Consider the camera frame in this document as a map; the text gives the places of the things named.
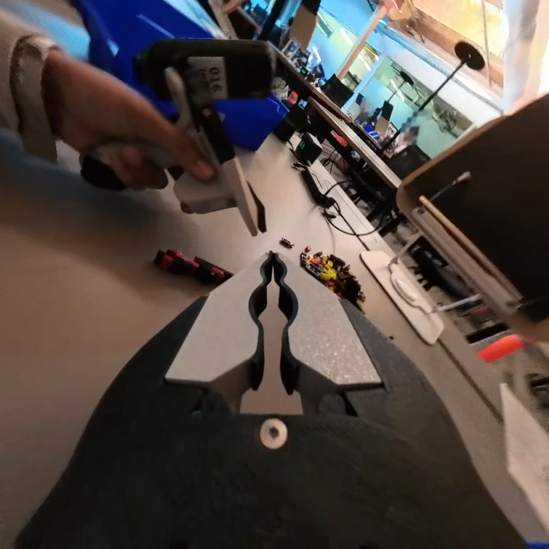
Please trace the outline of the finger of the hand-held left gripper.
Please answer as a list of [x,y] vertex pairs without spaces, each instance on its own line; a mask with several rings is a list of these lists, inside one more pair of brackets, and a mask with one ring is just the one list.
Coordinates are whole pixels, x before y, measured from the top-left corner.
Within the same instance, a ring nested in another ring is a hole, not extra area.
[[235,156],[223,163],[223,182],[236,202],[236,207],[251,236],[258,236],[259,209],[238,157]]
[[252,187],[249,187],[251,196],[253,198],[254,204],[256,206],[256,225],[260,233],[264,234],[267,232],[266,226],[266,210],[263,202],[257,196],[256,192]]

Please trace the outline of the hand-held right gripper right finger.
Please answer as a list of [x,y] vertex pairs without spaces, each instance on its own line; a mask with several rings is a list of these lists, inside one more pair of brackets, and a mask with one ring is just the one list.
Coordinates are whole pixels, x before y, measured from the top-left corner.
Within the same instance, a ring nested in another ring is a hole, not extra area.
[[381,377],[344,302],[283,254],[274,256],[282,332],[283,386],[298,393],[304,413],[317,413],[326,395],[377,389]]

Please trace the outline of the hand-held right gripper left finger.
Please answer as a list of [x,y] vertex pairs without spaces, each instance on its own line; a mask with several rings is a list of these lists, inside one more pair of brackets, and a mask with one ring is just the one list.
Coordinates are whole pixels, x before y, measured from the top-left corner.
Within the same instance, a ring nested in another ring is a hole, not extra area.
[[273,252],[208,294],[165,380],[221,395],[238,412],[264,375],[264,327]]

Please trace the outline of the black red yellow lego assembly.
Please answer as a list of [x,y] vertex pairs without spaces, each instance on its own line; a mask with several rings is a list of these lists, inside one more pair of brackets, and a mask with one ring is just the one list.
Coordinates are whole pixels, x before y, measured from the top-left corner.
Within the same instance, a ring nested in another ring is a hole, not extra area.
[[198,256],[191,258],[179,250],[159,250],[153,264],[162,271],[176,276],[194,278],[206,285],[221,285],[234,276],[232,272],[203,258]]

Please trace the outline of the person's left forearm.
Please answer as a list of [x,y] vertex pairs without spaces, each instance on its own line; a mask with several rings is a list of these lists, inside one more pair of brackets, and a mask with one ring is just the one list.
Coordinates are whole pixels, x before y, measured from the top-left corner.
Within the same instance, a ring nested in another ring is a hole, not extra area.
[[17,133],[27,154],[53,164],[57,145],[42,77],[49,55],[58,50],[49,36],[1,10],[1,130]]

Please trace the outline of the pile of lego pieces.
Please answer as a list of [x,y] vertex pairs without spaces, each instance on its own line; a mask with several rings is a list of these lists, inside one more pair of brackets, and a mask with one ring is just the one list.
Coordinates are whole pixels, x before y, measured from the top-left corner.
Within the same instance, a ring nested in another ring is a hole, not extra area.
[[362,311],[366,295],[358,278],[351,273],[350,265],[341,258],[322,252],[300,254],[300,266],[337,297],[349,301]]

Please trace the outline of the person's left hand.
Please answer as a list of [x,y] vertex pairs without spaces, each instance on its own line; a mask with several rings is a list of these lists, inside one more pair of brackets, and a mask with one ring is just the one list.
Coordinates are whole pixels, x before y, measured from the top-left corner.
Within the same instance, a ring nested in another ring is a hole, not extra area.
[[216,174],[190,137],[134,90],[105,72],[53,49],[42,75],[42,95],[52,133],[82,154],[110,142],[127,143],[110,165],[133,190],[164,188],[163,170],[145,147],[168,152],[176,165],[202,181]]

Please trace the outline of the blue plastic bin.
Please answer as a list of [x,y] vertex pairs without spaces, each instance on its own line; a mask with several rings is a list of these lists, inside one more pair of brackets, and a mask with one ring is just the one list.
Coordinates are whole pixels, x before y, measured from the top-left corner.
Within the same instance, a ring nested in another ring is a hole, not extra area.
[[[172,100],[158,98],[136,72],[140,54],[161,40],[226,38],[208,1],[71,1],[90,37],[90,63],[144,95],[175,120]],[[216,100],[224,128],[237,146],[257,150],[288,110],[270,92],[266,98]]]

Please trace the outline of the flat black power adapter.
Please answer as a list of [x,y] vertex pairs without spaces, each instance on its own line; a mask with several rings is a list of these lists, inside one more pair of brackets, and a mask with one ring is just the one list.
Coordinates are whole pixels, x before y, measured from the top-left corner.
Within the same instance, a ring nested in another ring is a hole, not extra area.
[[321,187],[318,175],[311,168],[304,167],[301,168],[301,176],[313,202],[316,205],[328,208],[333,203],[333,199],[329,196],[329,190]]

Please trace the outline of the white monitor stand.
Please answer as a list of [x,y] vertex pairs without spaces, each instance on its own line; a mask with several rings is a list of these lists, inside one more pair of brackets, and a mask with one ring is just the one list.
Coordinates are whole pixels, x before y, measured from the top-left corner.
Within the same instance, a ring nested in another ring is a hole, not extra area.
[[426,344],[433,345],[444,330],[439,313],[475,304],[481,297],[476,294],[443,306],[434,305],[429,300],[427,293],[412,279],[402,262],[404,254],[421,236],[420,232],[416,233],[395,255],[367,250],[360,254],[360,259],[420,338]]

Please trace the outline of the wooden office desk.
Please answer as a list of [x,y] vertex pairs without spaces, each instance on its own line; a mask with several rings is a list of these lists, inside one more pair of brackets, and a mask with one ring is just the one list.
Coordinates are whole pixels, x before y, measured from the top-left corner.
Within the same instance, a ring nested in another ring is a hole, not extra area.
[[359,190],[377,200],[374,209],[368,214],[369,221],[389,216],[382,225],[381,234],[396,230],[405,217],[396,205],[396,192],[402,179],[388,166],[381,153],[367,141],[367,135],[359,132],[350,118],[318,88],[309,83],[290,60],[275,49],[277,75],[281,76],[297,93],[296,105],[306,102],[306,113],[310,118],[308,132],[320,142],[327,140],[346,160],[352,182],[359,183]]

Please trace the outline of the red object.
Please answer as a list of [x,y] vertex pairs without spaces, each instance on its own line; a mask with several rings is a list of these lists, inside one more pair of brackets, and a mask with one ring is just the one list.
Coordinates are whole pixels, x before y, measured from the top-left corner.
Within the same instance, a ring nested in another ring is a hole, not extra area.
[[524,348],[524,340],[516,335],[510,334],[489,344],[483,350],[478,351],[478,356],[485,363],[494,363]]

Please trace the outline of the computer monitor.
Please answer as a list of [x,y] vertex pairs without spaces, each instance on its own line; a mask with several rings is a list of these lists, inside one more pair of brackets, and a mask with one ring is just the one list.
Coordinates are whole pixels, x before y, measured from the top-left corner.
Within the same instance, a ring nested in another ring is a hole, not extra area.
[[505,323],[548,342],[548,94],[415,170],[396,202]]

